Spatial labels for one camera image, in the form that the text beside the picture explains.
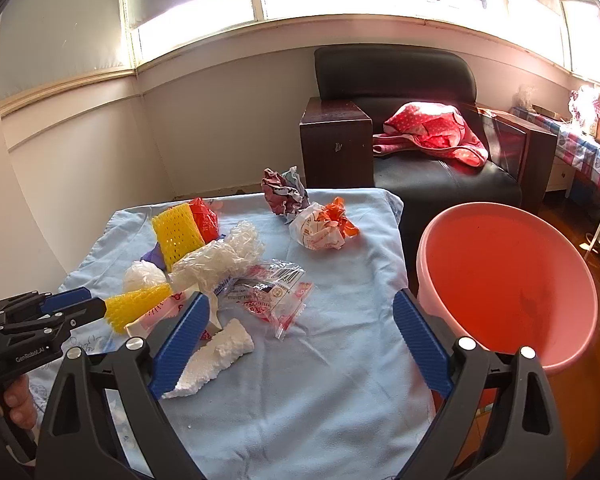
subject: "wooden floor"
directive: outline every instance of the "wooden floor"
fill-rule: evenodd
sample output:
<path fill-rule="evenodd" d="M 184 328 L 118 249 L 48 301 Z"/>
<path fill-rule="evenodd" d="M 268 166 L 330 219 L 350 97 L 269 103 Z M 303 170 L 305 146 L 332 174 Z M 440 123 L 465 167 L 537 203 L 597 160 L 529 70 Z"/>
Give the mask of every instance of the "wooden floor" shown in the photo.
<path fill-rule="evenodd" d="M 539 216 L 579 245 L 596 226 L 584 211 L 558 192 L 547 194 Z M 598 292 L 598 326 L 593 343 L 572 367 L 550 378 L 568 443 L 568 478 L 589 460 L 600 444 L 600 254 L 591 253 L 587 265 Z M 477 449 L 486 429 L 489 413 L 477 417 L 458 462 Z"/>

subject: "human hand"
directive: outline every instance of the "human hand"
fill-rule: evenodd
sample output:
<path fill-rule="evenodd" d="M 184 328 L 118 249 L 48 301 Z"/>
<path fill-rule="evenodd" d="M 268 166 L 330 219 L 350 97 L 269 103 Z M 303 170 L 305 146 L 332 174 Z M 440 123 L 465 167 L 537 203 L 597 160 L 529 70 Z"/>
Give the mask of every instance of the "human hand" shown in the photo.
<path fill-rule="evenodd" d="M 4 402 L 10 407 L 9 416 L 16 426 L 23 430 L 30 430 L 36 425 L 38 414 L 29 391 L 29 378 L 26 375 L 18 377 L 5 390 Z"/>

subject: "yellow mesh foam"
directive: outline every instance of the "yellow mesh foam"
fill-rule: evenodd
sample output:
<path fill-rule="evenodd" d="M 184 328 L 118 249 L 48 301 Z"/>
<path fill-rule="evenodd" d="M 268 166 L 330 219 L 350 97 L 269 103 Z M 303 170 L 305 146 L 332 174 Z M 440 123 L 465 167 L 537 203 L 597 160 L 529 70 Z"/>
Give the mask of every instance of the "yellow mesh foam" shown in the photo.
<path fill-rule="evenodd" d="M 188 203 L 167 209 L 151 222 L 169 272 L 175 262 L 205 244 Z"/>
<path fill-rule="evenodd" d="M 122 333 L 127 323 L 131 323 L 142 314 L 149 312 L 171 294 L 171 285 L 162 283 L 161 285 L 141 288 L 119 296 L 112 296 L 108 300 L 104 300 L 107 305 L 104 317 L 109 321 L 113 330 Z"/>

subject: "sofa cushion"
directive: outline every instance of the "sofa cushion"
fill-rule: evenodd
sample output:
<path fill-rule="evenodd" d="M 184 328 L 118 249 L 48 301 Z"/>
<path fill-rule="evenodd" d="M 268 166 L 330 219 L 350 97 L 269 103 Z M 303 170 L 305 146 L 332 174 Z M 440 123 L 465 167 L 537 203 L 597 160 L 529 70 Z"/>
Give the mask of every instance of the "sofa cushion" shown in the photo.
<path fill-rule="evenodd" d="M 475 103 L 471 69 L 464 59 L 446 50 L 362 43 L 320 47 L 314 57 L 322 99 L 355 102 L 359 97 L 397 97 L 403 104 Z"/>
<path fill-rule="evenodd" d="M 404 202 L 400 236 L 407 268 L 415 268 L 420 237 L 445 209 L 465 202 L 497 202 L 519 207 L 522 192 L 508 173 L 491 161 L 471 168 L 457 160 L 439 160 L 418 151 L 374 159 L 376 187 Z"/>

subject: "pink blanket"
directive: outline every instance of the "pink blanket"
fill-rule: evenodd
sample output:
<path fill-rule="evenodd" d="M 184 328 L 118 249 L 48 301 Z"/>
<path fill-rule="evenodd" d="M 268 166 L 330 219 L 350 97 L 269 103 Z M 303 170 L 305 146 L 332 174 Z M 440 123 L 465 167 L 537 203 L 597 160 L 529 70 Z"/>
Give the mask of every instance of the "pink blanket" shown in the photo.
<path fill-rule="evenodd" d="M 407 103 L 374 135 L 374 155 L 414 149 L 477 168 L 489 156 L 458 109 L 440 103 Z"/>

